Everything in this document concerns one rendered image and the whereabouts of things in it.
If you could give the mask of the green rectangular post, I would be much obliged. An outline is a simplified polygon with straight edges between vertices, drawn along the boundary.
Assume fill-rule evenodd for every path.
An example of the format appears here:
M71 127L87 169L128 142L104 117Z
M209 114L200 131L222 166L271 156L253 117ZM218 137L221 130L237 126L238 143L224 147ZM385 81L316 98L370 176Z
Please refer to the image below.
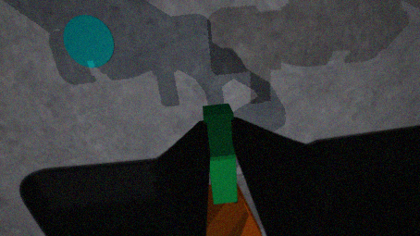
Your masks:
M210 178L214 205L237 202L236 155L232 142L229 104L203 106L210 149Z

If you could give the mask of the teal flat circle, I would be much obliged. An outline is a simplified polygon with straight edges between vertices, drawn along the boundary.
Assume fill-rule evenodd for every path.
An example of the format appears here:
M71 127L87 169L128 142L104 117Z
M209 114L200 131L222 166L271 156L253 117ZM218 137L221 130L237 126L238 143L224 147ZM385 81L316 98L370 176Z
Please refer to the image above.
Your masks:
M111 31L97 17L74 17L67 23L63 38L69 56L86 68L102 66L114 53Z

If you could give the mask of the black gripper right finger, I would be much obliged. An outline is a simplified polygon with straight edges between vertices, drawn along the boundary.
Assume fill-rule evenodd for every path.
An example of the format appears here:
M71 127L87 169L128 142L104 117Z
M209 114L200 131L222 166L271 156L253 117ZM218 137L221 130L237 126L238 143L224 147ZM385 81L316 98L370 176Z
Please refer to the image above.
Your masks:
M266 236L322 236L338 180L420 164L420 125L308 144L237 117L231 130Z

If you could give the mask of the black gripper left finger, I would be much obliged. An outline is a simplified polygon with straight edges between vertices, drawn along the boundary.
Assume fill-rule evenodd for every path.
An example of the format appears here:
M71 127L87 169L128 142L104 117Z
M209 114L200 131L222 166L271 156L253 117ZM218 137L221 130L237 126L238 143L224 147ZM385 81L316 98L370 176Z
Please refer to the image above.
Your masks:
M19 193L45 236L151 224L164 236L206 236L209 171L201 120L157 158L44 168Z

